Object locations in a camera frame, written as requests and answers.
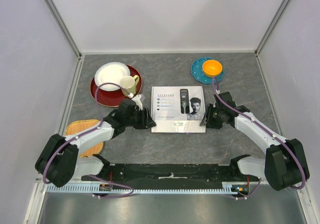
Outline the white clipper kit box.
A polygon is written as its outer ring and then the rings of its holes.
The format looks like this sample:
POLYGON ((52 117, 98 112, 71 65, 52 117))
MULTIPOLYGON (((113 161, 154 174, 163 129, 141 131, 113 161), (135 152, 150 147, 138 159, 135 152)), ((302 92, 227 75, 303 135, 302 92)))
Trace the white clipper kit box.
POLYGON ((205 133, 202 86, 154 86, 151 91, 152 133, 205 133))

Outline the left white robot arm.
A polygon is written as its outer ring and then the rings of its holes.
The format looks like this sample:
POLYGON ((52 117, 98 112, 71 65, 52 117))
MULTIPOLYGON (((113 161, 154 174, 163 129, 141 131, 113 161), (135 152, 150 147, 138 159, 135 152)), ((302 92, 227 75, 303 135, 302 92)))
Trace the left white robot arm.
POLYGON ((35 169, 42 174, 45 184, 60 188, 71 179, 93 175, 99 181, 110 175, 110 164, 99 155, 81 158, 80 155, 98 143, 114 139, 127 127, 136 130, 156 126, 149 109, 131 99, 125 99, 119 107, 91 128, 73 135, 52 135, 38 160, 35 169))

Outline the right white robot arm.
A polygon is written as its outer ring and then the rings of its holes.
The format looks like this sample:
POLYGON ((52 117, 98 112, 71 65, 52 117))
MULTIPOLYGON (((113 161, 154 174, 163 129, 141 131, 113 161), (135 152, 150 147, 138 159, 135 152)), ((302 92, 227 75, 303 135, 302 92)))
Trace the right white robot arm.
POLYGON ((245 134, 264 153, 264 158, 249 154, 231 160, 229 175, 235 181, 245 176, 265 179, 276 191, 288 187, 302 189, 310 172, 302 143, 274 132, 243 105, 237 106, 229 92, 215 93, 215 103, 208 104, 201 126, 221 129, 224 124, 245 134))

